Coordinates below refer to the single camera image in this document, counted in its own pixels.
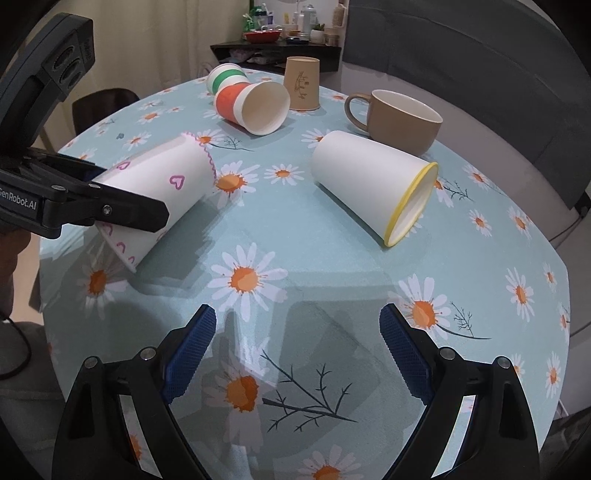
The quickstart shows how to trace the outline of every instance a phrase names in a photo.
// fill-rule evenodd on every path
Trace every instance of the round table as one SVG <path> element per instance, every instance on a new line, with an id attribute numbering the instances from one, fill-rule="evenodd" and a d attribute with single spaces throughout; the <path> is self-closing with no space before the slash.
<path id="1" fill-rule="evenodd" d="M 209 304 L 216 335 L 171 409 L 212 478 L 382 478 L 424 408 L 379 333 L 379 312 L 393 301 L 439 346 L 475 361 L 511 358 L 541 445 L 566 366 L 569 288 L 530 219 L 435 142 L 425 155 L 440 165 L 429 204 L 408 238 L 386 249 L 310 175 L 327 132 L 362 134 L 345 117 L 344 95 L 322 88 L 319 110 L 290 112 L 277 132 L 254 137 L 216 114 L 204 80 L 143 99 L 61 150 L 110 167 L 189 131 L 218 176 L 135 275 L 95 228 L 65 226 L 60 239 L 43 240 L 44 318 L 63 392 L 89 355 L 131 358 Z M 438 472 L 453 464 L 472 402 Z M 132 404 L 122 404 L 136 455 L 155 471 Z"/>

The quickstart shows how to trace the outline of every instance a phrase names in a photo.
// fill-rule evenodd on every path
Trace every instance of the brown paper cup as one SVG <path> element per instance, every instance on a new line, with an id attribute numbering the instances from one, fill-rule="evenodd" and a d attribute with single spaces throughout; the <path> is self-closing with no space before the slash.
<path id="1" fill-rule="evenodd" d="M 320 60 L 311 57 L 288 57 L 283 85 L 290 93 L 290 110 L 319 109 Z"/>

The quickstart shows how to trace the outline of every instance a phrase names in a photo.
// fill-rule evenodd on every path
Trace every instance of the dark shelf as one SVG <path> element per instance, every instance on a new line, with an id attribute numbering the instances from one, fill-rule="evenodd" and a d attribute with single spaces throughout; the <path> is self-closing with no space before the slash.
<path id="1" fill-rule="evenodd" d="M 287 57 L 312 57 L 320 60 L 320 72 L 338 72 L 340 61 L 340 47 L 328 47 L 316 43 L 307 45 L 291 45 L 285 43 L 285 40 L 278 40 L 275 43 L 257 43 L 251 44 L 246 40 L 239 40 L 227 43 L 220 43 L 210 47 L 213 54 L 220 63 L 227 61 L 230 57 L 230 50 L 239 48 L 240 50 L 272 51 L 279 53 L 282 60 L 277 63 L 285 63 Z M 276 64 L 258 65 L 256 63 L 239 63 L 242 68 L 262 70 L 270 73 L 285 73 L 285 69 Z"/>

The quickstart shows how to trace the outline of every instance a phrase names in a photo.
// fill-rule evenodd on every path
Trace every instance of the chair backrest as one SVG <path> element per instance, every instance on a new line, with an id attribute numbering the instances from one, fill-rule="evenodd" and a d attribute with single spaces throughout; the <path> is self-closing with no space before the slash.
<path id="1" fill-rule="evenodd" d="M 139 97 L 134 92 L 124 88 L 100 90 L 76 100 L 72 103 L 76 135 L 138 100 Z"/>

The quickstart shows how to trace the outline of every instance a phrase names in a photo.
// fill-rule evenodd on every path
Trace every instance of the person's arm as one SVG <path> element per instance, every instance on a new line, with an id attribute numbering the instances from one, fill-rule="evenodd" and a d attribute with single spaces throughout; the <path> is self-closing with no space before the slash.
<path id="1" fill-rule="evenodd" d="M 18 254 L 30 240 L 31 234 L 25 230 L 0 233 L 0 313 L 7 317 L 12 312 L 12 274 L 17 268 Z"/>

